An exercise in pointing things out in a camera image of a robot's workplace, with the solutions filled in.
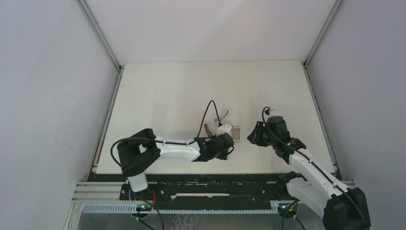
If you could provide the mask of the cardboard staple box tray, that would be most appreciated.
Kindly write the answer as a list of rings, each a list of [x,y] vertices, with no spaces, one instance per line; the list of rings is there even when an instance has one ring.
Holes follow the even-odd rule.
[[[231,133],[231,137],[234,140],[234,142],[240,141],[240,127],[239,126],[233,126],[230,133]]]

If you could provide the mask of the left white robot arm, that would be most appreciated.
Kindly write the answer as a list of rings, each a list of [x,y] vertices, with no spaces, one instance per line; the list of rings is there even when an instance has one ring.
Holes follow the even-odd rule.
[[[146,170],[157,160],[207,162],[215,158],[227,160],[234,150],[234,140],[228,133],[190,140],[170,140],[156,136],[153,129],[114,142],[110,154],[127,178],[131,194],[139,200],[148,197]]]

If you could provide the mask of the pink white stapler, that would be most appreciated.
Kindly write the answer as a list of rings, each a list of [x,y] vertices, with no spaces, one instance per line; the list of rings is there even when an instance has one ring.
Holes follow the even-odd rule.
[[[211,137],[211,136],[213,135],[213,133],[212,133],[212,131],[210,130],[208,124],[207,124],[207,123],[204,123],[203,127],[204,127],[204,130],[205,130],[207,136],[208,136],[208,137]]]

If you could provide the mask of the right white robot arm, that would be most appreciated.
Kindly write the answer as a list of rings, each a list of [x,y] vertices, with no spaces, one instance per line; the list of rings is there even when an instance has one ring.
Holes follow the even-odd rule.
[[[247,137],[251,144],[271,146],[276,155],[295,170],[279,177],[277,195],[294,197],[322,219],[327,230],[368,230],[371,220],[365,193],[350,188],[316,161],[298,138],[293,138],[282,116],[255,124]]]

